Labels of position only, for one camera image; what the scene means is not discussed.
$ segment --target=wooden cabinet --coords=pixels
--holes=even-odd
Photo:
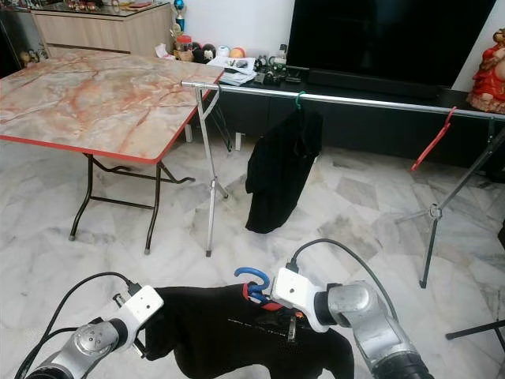
[[[128,16],[36,10],[33,17],[51,56],[68,48],[154,56],[157,44],[171,46],[168,3]]]

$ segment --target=hanging black shirt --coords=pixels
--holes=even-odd
[[[268,233],[290,217],[321,150],[322,126],[320,114],[295,111],[256,143],[245,182],[250,231]]]
[[[338,379],[353,379],[349,341],[334,330],[316,333],[303,314],[288,342],[290,315],[271,311],[244,297],[241,284],[220,288],[156,289],[165,304],[146,324],[146,358],[174,351],[191,379],[210,379],[260,364],[273,379],[315,379],[325,368]]]

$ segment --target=clothes rack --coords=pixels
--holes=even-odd
[[[447,107],[432,107],[420,104],[408,104],[408,103],[395,103],[389,101],[378,101],[370,99],[353,99],[347,97],[339,96],[324,96],[324,95],[312,95],[309,93],[298,93],[298,92],[286,92],[286,91],[276,91],[271,89],[262,88],[246,88],[246,87],[235,87],[233,85],[218,85],[211,83],[201,83],[192,81],[182,81],[182,87],[194,88],[196,93],[196,100],[198,102],[198,114],[200,116],[200,125],[202,128],[202,133],[204,135],[205,152],[208,156],[208,161],[210,163],[211,172],[211,204],[209,212],[209,228],[208,228],[208,244],[207,244],[207,256],[210,256],[211,246],[212,246],[212,229],[214,223],[214,207],[215,207],[215,188],[224,195],[227,196],[225,190],[221,187],[215,175],[214,164],[211,157],[211,149],[208,144],[207,128],[205,125],[205,119],[212,111],[212,108],[217,103],[220,92],[230,92],[243,95],[257,95],[257,96],[270,96],[270,97],[282,97],[288,99],[303,99],[308,101],[320,101],[324,103],[337,103],[346,104],[359,107],[378,107],[387,109],[396,109],[399,111],[416,111],[416,112],[426,112],[426,113],[436,113],[436,114],[449,114],[451,108]],[[207,109],[204,111],[202,104],[202,91],[215,91],[215,96],[211,103],[208,105]],[[463,109],[456,109],[453,115],[469,117],[469,118],[479,118],[488,121],[488,144],[485,150],[479,155],[472,166],[466,171],[466,173],[459,179],[458,183],[455,185],[454,189],[445,197],[445,199],[438,204],[432,204],[430,207],[423,211],[416,212],[412,215],[402,217],[396,220],[396,223],[401,223],[407,220],[412,220],[417,217],[429,216],[431,219],[431,234],[428,243],[428,248],[425,251],[424,256],[424,272],[419,284],[421,288],[426,288],[428,282],[428,272],[432,260],[433,246],[435,244],[436,230],[439,221],[442,219],[443,208],[446,207],[449,202],[456,196],[459,190],[469,181],[472,174],[478,171],[482,165],[491,157],[493,152],[495,152],[500,145],[505,141],[505,127],[503,127],[495,136],[494,129],[496,122],[505,122],[505,114],[491,114],[481,111],[467,111]]]

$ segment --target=television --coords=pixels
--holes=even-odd
[[[287,65],[310,69],[318,84],[451,87],[494,3],[296,0]]]

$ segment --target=trophy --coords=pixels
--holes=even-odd
[[[177,14],[175,17],[175,23],[179,25],[181,31],[184,31],[184,16],[182,15],[185,12],[186,6],[184,5],[184,0],[174,0],[172,4],[172,8],[174,12]]]

